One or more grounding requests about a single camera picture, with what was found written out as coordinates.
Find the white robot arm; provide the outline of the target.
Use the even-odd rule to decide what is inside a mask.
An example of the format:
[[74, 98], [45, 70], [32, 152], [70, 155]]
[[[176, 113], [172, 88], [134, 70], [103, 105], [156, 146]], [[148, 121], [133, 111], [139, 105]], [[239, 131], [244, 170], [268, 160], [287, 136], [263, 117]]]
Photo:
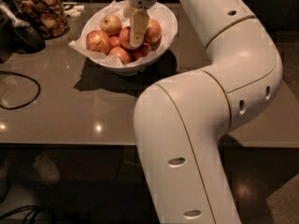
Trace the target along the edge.
[[179, 0], [210, 64], [139, 96], [135, 141], [161, 224], [241, 224], [218, 142], [261, 114], [282, 80], [278, 50], [242, 0]]

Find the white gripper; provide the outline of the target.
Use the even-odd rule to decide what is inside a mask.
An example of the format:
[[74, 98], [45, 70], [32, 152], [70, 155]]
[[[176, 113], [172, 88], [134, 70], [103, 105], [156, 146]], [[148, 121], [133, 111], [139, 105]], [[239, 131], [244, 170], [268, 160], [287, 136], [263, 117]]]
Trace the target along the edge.
[[157, 0], [127, 0], [129, 7], [124, 8], [123, 16], [125, 18], [130, 17], [130, 45], [133, 48], [138, 48], [142, 45], [150, 20], [146, 9], [153, 7], [156, 2]]

